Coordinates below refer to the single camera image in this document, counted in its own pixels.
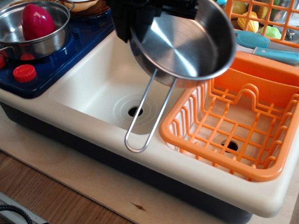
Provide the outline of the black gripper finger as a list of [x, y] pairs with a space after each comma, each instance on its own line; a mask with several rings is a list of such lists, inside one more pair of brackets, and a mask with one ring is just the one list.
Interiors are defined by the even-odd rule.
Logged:
[[135, 11], [126, 5], [112, 5], [111, 17], [115, 27], [116, 35], [124, 42], [128, 42], [131, 38], [131, 27], [135, 20]]
[[134, 30], [146, 31], [152, 24], [154, 18], [161, 15], [161, 12], [162, 7], [152, 4], [134, 7]]

